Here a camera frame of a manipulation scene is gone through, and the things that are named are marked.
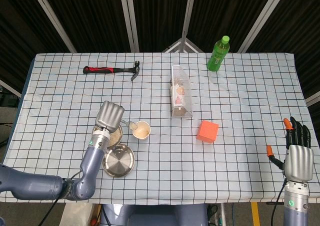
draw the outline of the robot finger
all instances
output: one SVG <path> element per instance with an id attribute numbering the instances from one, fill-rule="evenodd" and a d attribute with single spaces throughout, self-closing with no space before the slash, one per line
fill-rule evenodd
<path id="1" fill-rule="evenodd" d="M 311 134 L 307 126 L 303 125 L 302 130 L 303 134 L 303 144 L 307 148 L 311 148 Z"/>
<path id="2" fill-rule="evenodd" d="M 298 144 L 298 134 L 297 134 L 297 121 L 294 117 L 290 117 L 290 121 L 293 127 L 292 131 L 292 144 Z"/>
<path id="3" fill-rule="evenodd" d="M 297 145 L 304 146 L 304 134 L 303 134 L 303 128 L 300 122 L 296 122 L 296 131 L 298 135 Z"/>
<path id="4" fill-rule="evenodd" d="M 286 141 L 286 148 L 289 149 L 290 145 L 293 144 L 293 130 L 294 128 L 292 127 L 290 121 L 285 118 L 283 120 L 284 125 L 285 125 L 285 130 L 287 131 L 287 134 L 285 135 L 285 141 Z"/>

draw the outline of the orange fingertip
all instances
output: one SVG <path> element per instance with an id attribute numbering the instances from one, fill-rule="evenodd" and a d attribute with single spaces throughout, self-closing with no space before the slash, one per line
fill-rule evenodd
<path id="1" fill-rule="evenodd" d="M 270 145 L 267 145 L 266 146 L 266 154 L 267 154 L 267 156 L 269 157 L 269 156 L 273 156 L 273 152 L 272 152 L 272 147 L 270 146 Z"/>
<path id="2" fill-rule="evenodd" d="M 294 128 L 292 127 L 291 122 L 289 121 L 289 119 L 285 118 L 285 119 L 283 120 L 283 122 L 284 122 L 285 129 L 286 129 L 286 130 L 293 130 L 293 129 L 294 129 Z"/>

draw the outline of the orange cube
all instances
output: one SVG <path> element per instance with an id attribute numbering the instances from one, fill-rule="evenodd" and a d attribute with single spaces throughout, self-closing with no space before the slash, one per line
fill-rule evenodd
<path id="1" fill-rule="evenodd" d="M 209 121 L 202 121 L 196 138 L 201 141 L 213 143 L 217 137 L 219 125 Z"/>

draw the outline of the yellow floor marking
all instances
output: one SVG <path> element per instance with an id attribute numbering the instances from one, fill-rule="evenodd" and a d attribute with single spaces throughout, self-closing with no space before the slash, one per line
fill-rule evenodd
<path id="1" fill-rule="evenodd" d="M 260 226 L 257 202 L 251 202 L 251 211 L 252 211 L 253 226 Z"/>

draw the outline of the white bowl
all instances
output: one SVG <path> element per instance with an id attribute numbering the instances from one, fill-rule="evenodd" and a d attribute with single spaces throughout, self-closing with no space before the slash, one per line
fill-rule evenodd
<path id="1" fill-rule="evenodd" d="M 132 134 L 137 139 L 144 140 L 149 137 L 151 128 L 150 125 L 145 121 L 136 122 L 138 128 L 132 131 Z"/>

